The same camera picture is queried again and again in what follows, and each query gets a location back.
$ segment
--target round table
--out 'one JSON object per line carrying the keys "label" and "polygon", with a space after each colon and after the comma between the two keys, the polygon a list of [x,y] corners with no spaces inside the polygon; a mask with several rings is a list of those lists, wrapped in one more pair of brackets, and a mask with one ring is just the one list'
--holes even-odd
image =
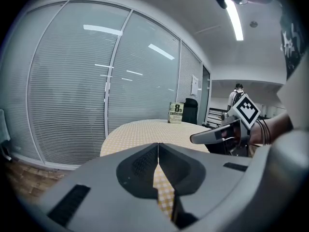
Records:
{"label": "round table", "polygon": [[[150,143],[168,143],[209,152],[205,145],[195,145],[190,142],[192,134],[207,130],[209,128],[185,122],[169,124],[167,120],[161,119],[135,121],[124,124],[109,134],[102,145],[100,156]],[[154,188],[158,189],[159,207],[171,217],[174,189],[159,164],[154,172]]]}

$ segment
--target ceiling light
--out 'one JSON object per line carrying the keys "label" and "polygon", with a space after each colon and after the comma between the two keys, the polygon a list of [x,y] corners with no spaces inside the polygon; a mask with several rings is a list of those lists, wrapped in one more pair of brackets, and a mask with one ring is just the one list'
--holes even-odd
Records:
{"label": "ceiling light", "polygon": [[240,19],[237,13],[236,6],[232,2],[232,0],[225,0],[225,3],[227,5],[226,9],[227,9],[228,15],[230,16],[230,19],[232,21],[236,40],[243,41],[242,29],[241,29]]}
{"label": "ceiling light", "polygon": [[103,64],[95,64],[95,66],[107,67],[107,68],[114,68],[113,66],[103,65]]}
{"label": "ceiling light", "polygon": [[168,54],[167,52],[163,51],[162,49],[160,49],[159,47],[157,47],[153,44],[150,44],[148,47],[155,50],[156,52],[162,54],[163,56],[169,58],[170,60],[174,59],[174,57],[172,55]]}
{"label": "ceiling light", "polygon": [[132,71],[126,71],[126,72],[130,72],[130,73],[137,74],[137,75],[143,75],[143,74],[141,74],[141,73],[132,72]]}
{"label": "ceiling light", "polygon": [[100,27],[100,26],[84,25],[84,29],[85,30],[92,30],[92,31],[100,31],[100,32],[105,32],[105,33],[111,33],[111,34],[116,34],[116,35],[122,35],[122,31],[110,29],[110,28],[105,28],[105,27]]}

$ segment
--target glass partition wall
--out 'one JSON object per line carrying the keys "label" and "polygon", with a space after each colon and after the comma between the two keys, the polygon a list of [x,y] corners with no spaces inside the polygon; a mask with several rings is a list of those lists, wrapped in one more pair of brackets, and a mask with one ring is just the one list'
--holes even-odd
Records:
{"label": "glass partition wall", "polygon": [[[192,75],[197,96],[190,93]],[[99,156],[119,126],[167,119],[170,102],[200,103],[202,75],[189,46],[152,19],[111,4],[69,1],[22,19],[0,69],[0,108],[14,154],[74,169]]]}

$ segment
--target floor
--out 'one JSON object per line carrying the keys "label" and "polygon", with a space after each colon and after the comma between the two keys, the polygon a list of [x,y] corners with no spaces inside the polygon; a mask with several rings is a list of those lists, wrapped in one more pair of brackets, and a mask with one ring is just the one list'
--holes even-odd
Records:
{"label": "floor", "polygon": [[17,159],[6,162],[5,171],[16,195],[30,203],[36,203],[46,190],[70,172],[38,168]]}

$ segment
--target black chair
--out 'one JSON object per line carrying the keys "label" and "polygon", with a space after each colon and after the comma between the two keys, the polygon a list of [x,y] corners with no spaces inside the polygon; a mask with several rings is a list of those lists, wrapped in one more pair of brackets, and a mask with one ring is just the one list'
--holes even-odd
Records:
{"label": "black chair", "polygon": [[183,119],[182,122],[187,122],[197,125],[197,110],[198,103],[196,100],[186,98],[183,105]]}

